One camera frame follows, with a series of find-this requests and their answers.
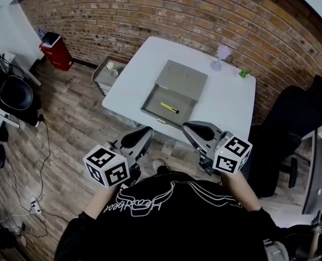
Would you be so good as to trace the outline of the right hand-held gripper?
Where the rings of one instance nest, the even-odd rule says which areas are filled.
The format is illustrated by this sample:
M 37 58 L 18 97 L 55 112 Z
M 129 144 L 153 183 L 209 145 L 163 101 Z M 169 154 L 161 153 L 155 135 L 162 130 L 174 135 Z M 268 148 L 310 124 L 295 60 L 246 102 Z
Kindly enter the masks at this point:
M 182 132 L 199 152 L 199 165 L 209 175 L 214 172 L 236 174 L 245 165 L 252 150 L 249 141 L 209 122 L 185 122 Z

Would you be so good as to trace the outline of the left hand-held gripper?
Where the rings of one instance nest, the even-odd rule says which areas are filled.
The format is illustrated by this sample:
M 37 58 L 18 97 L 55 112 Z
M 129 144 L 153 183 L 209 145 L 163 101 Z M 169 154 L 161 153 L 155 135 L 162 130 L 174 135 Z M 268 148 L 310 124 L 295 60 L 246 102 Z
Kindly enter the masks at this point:
M 139 126 L 96 145 L 83 158 L 90 177 L 103 187 L 133 186 L 141 175 L 138 160 L 147 152 L 152 137 L 151 127 Z

